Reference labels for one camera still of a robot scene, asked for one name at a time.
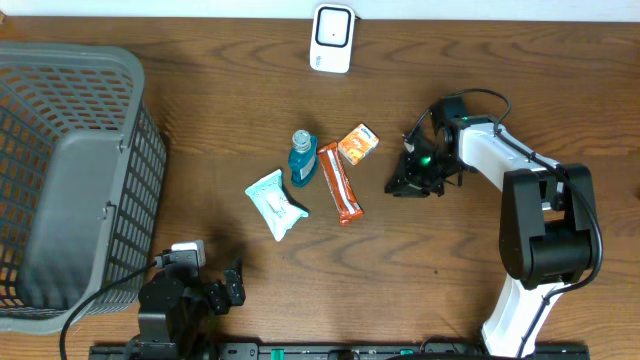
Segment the blue bottle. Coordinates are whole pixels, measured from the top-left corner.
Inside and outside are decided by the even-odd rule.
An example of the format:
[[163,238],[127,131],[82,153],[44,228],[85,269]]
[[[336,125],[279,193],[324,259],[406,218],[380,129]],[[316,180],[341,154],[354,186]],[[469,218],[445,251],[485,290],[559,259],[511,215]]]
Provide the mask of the blue bottle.
[[293,134],[293,149],[289,153],[291,183],[303,187],[311,181],[318,169],[318,138],[306,130],[298,130]]

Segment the wet wipes pack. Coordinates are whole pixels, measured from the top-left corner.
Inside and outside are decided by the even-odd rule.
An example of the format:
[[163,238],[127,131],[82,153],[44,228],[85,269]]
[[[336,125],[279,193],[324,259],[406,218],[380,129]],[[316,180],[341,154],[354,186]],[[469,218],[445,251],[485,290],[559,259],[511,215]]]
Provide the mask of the wet wipes pack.
[[308,212],[291,205],[284,195],[280,169],[258,180],[244,193],[258,208],[276,241],[282,240],[287,230],[291,229],[298,219],[309,216]]

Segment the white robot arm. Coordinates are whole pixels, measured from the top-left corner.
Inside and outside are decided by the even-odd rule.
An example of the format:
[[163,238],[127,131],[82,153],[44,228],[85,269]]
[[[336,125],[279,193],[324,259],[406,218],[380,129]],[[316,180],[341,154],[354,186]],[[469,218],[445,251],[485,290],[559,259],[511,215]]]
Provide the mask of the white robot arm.
[[[507,102],[500,119],[469,116],[462,94],[484,92]],[[559,295],[583,287],[602,262],[602,237],[595,218],[589,170],[535,154],[500,124],[511,104],[486,89],[469,89],[440,99],[405,137],[407,151],[385,192],[397,197],[444,195],[447,178],[464,171],[483,174],[502,192],[499,249],[507,270],[498,304],[482,326],[490,355],[523,357]],[[420,123],[431,115],[435,143]],[[545,221],[544,211],[564,211]],[[587,279],[580,277],[593,269]]]
[[[526,149],[527,152],[532,152],[508,134],[503,125],[500,125],[500,130],[512,142]],[[492,123],[472,125],[461,130],[458,151],[460,160],[464,164],[477,169],[500,191],[502,191],[505,172],[518,169],[530,169],[533,172],[546,171],[543,166],[530,161],[526,156],[494,136]],[[538,159],[551,166],[558,164],[557,161],[542,156],[538,156]],[[542,210],[550,210],[551,204],[542,203],[541,207]],[[516,357],[522,338],[525,336],[529,324],[533,322],[543,297],[549,291],[564,286],[563,282],[552,282],[538,285],[533,290],[527,290],[522,286],[520,280],[507,275],[498,304],[489,320],[482,326],[482,338],[489,354]],[[536,336],[547,315],[551,312],[551,307],[559,297],[559,295],[554,296],[550,300],[550,305],[546,306],[533,333],[529,336],[521,356],[527,356],[534,352]]]

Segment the wooden table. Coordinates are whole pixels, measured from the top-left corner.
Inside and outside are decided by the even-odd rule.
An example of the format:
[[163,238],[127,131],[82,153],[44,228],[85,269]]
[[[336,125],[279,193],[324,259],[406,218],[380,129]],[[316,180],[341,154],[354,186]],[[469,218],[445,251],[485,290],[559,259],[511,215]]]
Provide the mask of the wooden table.
[[[8,18],[0,38],[109,44],[142,61],[146,103],[171,138],[154,249],[204,239],[211,277],[242,255],[247,301],[215,331],[267,343],[475,336],[505,277],[500,193],[471,174],[441,198],[383,187],[429,103],[466,87],[502,91],[514,136],[591,169],[605,235],[601,275],[560,299],[539,339],[585,342],[594,359],[640,352],[640,25],[363,20],[345,75],[310,69],[310,31],[309,20]],[[474,113],[503,110],[469,100]],[[288,186],[311,216],[274,241],[244,189],[278,167],[290,176],[296,129],[325,144],[361,122],[381,138],[346,166],[365,217],[339,226],[320,170],[306,188]],[[136,311],[80,321],[70,355],[128,340]],[[2,334],[0,358],[55,358],[57,341]]]

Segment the gray plastic basket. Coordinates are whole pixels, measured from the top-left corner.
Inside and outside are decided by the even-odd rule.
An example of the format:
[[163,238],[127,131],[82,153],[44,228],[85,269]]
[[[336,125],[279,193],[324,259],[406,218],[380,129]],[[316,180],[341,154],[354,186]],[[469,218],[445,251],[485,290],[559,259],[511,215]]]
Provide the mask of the gray plastic basket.
[[[143,88],[123,49],[0,42],[0,331],[59,331],[148,262],[166,150]],[[127,308],[143,280],[85,313]]]

